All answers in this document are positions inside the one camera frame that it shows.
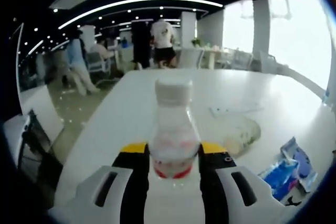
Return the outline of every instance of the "white pants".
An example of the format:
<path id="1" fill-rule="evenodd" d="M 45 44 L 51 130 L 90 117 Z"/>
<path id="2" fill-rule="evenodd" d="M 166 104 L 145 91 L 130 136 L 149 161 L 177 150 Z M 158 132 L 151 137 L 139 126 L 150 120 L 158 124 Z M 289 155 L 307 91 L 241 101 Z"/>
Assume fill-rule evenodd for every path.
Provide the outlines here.
<path id="1" fill-rule="evenodd" d="M 76 83 L 78 92 L 81 95 L 86 95 L 87 90 L 90 92 L 99 91 L 99 89 L 92 83 L 90 74 L 85 65 L 80 64 L 72 66 L 71 75 Z"/>

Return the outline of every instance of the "man in white shirt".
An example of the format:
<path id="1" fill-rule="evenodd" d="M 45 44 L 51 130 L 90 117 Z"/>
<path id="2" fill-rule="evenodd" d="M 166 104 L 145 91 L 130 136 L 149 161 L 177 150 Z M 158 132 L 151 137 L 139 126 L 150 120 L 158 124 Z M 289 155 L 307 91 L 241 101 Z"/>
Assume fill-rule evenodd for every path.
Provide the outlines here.
<path id="1" fill-rule="evenodd" d="M 97 43 L 90 48 L 90 52 L 98 52 L 103 60 L 111 58 L 112 52 L 109 52 L 104 46 L 105 39 L 98 37 Z"/>
<path id="2" fill-rule="evenodd" d="M 154 59 L 159 63 L 159 67 L 164 68 L 166 65 L 175 68 L 176 53 L 172 44 L 174 39 L 172 25 L 159 19 L 152 24 L 151 35 L 155 47 Z"/>

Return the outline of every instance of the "plastic bag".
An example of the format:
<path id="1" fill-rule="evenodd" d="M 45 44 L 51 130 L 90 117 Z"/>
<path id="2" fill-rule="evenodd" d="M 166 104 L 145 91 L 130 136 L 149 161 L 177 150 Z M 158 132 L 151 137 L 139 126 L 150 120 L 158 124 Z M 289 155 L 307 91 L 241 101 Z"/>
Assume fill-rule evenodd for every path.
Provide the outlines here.
<path id="1" fill-rule="evenodd" d="M 259 176 L 272 188 L 272 195 L 281 201 L 298 183 L 299 162 L 294 159 L 282 159 Z"/>
<path id="2" fill-rule="evenodd" d="M 299 147 L 295 137 L 282 146 L 280 150 L 287 159 L 295 159 L 299 162 L 299 183 L 304 190 L 309 193 L 311 191 L 312 183 L 317 177 L 317 173 L 313 170 L 307 154 Z"/>

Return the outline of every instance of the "transparent plastic container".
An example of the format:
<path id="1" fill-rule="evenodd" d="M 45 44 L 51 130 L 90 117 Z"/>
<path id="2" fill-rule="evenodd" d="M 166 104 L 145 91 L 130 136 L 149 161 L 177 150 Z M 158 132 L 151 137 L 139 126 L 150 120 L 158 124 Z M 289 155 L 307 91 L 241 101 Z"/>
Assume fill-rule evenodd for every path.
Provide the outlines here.
<path id="1" fill-rule="evenodd" d="M 155 83 L 157 111 L 149 139 L 155 173 L 161 178 L 184 178 L 201 143 L 191 114 L 192 81 L 159 79 Z"/>

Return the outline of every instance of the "black shorts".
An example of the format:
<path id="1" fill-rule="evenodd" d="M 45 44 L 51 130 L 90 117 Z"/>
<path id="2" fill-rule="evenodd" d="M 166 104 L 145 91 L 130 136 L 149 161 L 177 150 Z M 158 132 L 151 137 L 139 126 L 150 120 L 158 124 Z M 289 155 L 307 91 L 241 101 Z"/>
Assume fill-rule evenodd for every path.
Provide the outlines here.
<path id="1" fill-rule="evenodd" d="M 170 62 L 175 56 L 176 53 L 172 47 L 155 48 L 154 60 L 156 62 L 160 62 L 163 60 Z"/>

